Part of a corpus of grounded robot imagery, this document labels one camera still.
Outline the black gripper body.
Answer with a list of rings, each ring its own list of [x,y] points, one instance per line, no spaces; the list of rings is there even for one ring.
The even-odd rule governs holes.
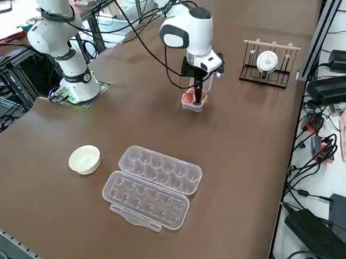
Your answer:
[[[196,66],[190,65],[190,63],[187,60],[187,57],[184,56],[183,63],[181,65],[181,76],[194,78],[197,80],[205,80],[211,76],[211,73],[208,73],[207,71]]]

